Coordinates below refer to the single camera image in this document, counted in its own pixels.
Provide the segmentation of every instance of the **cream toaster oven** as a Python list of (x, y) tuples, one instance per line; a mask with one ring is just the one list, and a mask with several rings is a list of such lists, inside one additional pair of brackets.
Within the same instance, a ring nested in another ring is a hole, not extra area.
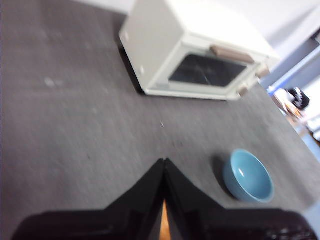
[(278, 60), (250, 22), (214, 0), (137, 0), (119, 36), (147, 95), (236, 100)]

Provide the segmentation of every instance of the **toaster oven glass window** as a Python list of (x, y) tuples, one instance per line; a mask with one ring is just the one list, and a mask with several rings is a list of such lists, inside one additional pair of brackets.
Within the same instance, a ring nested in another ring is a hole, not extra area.
[(169, 81), (226, 87), (246, 66), (211, 57), (188, 55)]

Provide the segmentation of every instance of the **blue bowl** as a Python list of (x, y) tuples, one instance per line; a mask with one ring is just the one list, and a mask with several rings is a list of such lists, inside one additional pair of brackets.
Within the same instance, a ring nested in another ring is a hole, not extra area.
[(245, 202), (268, 203), (274, 184), (265, 166), (250, 152), (237, 149), (224, 165), (223, 179), (229, 191)]

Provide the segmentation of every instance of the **bowl rim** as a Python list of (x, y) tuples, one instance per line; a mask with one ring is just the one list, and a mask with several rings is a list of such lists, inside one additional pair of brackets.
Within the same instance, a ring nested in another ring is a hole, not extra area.
[[(251, 157), (253, 157), (264, 169), (264, 171), (266, 172), (267, 176), (268, 176), (268, 179), (270, 181), (270, 184), (271, 184), (271, 188), (270, 188), (270, 193), (268, 195), (268, 197), (265, 197), (265, 198), (259, 198), (259, 197), (255, 197), (253, 196), (251, 193), (249, 193), (246, 189), (244, 189), (244, 187), (241, 185), (241, 183), (239, 182), (239, 180), (236, 178), (236, 173), (235, 173), (235, 169), (234, 169), (234, 165), (233, 165), (233, 161), (234, 161), (234, 155), (236, 153), (245, 153), (245, 154), (248, 154), (250, 155)], [(254, 200), (256, 200), (257, 202), (260, 202), (260, 203), (268, 203), (270, 202), (274, 195), (275, 195), (275, 187), (274, 187), (274, 183), (272, 181), (272, 178), (270, 176), (270, 173), (268, 172), (268, 170), (266, 169), (266, 167), (263, 165), (263, 163), (255, 156), (253, 155), (251, 152), (245, 150), (245, 149), (236, 149), (232, 152), (231, 154), (231, 159), (230, 159), (230, 165), (231, 165), (231, 169), (232, 169), (232, 173), (234, 175), (234, 178), (236, 180), (236, 182), (238, 183), (238, 185), (240, 186), (240, 188), (250, 197), (250, 198), (253, 198)]]

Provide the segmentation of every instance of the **toaster oven handle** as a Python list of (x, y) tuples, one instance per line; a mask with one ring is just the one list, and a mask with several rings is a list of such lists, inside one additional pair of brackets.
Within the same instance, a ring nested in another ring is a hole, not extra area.
[(227, 49), (227, 48), (216, 46), (216, 45), (212, 45), (210, 47), (210, 50), (218, 58), (224, 58), (224, 59), (233, 60), (233, 61), (240, 61), (240, 62), (244, 62), (247, 64), (255, 63), (253, 58), (247, 53)]

